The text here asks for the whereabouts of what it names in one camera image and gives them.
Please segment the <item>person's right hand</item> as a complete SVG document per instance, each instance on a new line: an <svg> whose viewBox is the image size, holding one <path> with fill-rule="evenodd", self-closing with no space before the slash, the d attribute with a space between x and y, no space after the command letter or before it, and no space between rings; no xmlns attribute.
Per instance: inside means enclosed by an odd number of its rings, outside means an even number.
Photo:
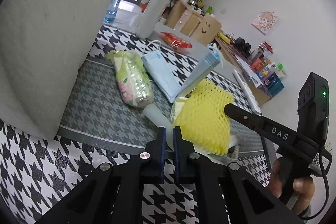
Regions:
<svg viewBox="0 0 336 224"><path fill-rule="evenodd" d="M282 194L282 182L280 181L280 173L281 170L281 161L277 159L272 167L272 171L270 173L270 180L268 183L268 189L272 192L272 194L280 198ZM310 206L310 202L315 193L315 185L313 179L311 177L303 177L297 178L293 182L293 190L298 196L292 211L295 214L299 215L303 213Z"/></svg>

